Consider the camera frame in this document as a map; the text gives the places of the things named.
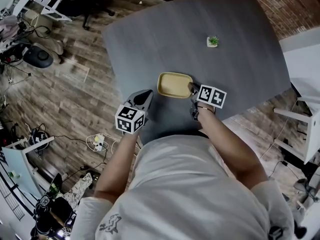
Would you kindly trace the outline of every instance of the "table leg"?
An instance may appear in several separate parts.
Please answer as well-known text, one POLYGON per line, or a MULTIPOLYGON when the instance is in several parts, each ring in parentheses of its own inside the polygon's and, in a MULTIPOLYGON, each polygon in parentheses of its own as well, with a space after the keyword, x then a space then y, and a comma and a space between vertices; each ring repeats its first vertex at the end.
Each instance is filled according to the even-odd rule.
POLYGON ((309 103, 314 103, 314 104, 320 104, 320 98, 319 97, 299 97, 298 101, 302 102, 309 102, 309 103))
POLYGON ((284 109, 279 109, 279 108, 274 108, 273 112, 289 117, 289 118, 293 118, 293 119, 297 119, 299 121, 303 121, 306 123, 310 123, 311 122, 311 117, 303 115, 303 114, 298 114, 298 113, 294 113, 288 110, 284 110, 284 109))
POLYGON ((289 146, 288 144, 285 144, 278 138, 274 140, 275 144, 279 145, 280 147, 284 148, 285 150, 289 151, 291 154, 295 155, 297 158, 301 159, 302 161, 305 161, 304 154, 299 152, 298 150, 294 149, 293 147, 289 146))

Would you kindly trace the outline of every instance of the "white chair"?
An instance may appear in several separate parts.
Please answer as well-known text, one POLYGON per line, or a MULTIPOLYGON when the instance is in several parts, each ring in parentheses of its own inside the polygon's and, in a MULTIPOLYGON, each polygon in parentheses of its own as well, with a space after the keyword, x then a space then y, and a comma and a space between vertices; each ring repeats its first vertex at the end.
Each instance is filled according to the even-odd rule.
MULTIPOLYGON (((25 5, 28 3, 29 0, 19 0, 19 2, 15 5, 14 9, 13 9, 13 15, 18 16, 19 13, 23 10, 27 8, 25 8, 25 5)), ((49 3, 51 2, 51 0, 34 0, 36 3, 40 4, 43 6, 42 15, 46 15, 49 18, 56 20, 56 21, 72 21, 69 17, 63 15, 62 13, 58 12, 56 9, 59 5, 59 3, 62 0, 57 0, 54 5, 49 6, 49 3)))
POLYGON ((57 0, 53 6, 48 5, 51 2, 51 0, 34 0, 34 1, 43 6, 43 10, 41 12, 42 15, 46 15, 49 18, 54 19, 56 21, 70 21, 70 22, 72 21, 69 17, 63 15, 62 13, 56 10, 62 0, 57 0))
MULTIPOLYGON (((297 100, 320 105, 319 97, 299 97, 297 100)), ((274 108, 273 111, 277 114, 307 123, 306 141, 302 151, 298 151, 283 143, 278 138, 274 140, 275 144, 289 151, 306 164, 316 154, 318 149, 320 149, 320 110, 316 111, 312 116, 306 116, 279 108, 274 108)))

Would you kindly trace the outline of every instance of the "desk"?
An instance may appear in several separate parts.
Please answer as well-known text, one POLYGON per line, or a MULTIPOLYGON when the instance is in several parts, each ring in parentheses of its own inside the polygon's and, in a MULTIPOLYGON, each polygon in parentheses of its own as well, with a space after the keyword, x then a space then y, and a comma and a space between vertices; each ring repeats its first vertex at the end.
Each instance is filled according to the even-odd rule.
POLYGON ((162 72, 227 92, 217 116, 227 119, 291 87, 278 39, 257 0, 174 0, 135 12, 106 26, 106 49, 125 101, 152 89, 143 144, 168 132, 197 130, 191 101, 157 92, 162 72), (217 36, 219 46, 207 47, 217 36))

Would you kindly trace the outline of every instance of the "yellow tray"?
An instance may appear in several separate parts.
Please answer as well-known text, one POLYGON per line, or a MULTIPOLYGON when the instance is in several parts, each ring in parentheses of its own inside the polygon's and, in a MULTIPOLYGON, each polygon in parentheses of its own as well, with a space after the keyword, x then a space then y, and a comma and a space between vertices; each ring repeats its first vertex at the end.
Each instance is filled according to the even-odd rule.
POLYGON ((189 82, 193 82, 193 80, 186 74, 163 72, 158 79, 158 93, 172 98, 189 98, 191 95, 188 88, 189 82))

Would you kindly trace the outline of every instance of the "person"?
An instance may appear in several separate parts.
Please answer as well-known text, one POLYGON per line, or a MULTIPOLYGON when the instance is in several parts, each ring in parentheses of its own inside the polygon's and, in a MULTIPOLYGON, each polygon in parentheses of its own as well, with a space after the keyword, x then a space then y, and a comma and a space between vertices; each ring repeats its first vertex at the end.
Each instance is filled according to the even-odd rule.
POLYGON ((211 106, 198 107, 208 138, 171 135, 147 143, 127 191, 139 133, 123 136, 94 196, 81 200, 71 240, 292 239, 293 216, 277 183, 211 106), (274 227, 280 233, 270 238, 274 227))

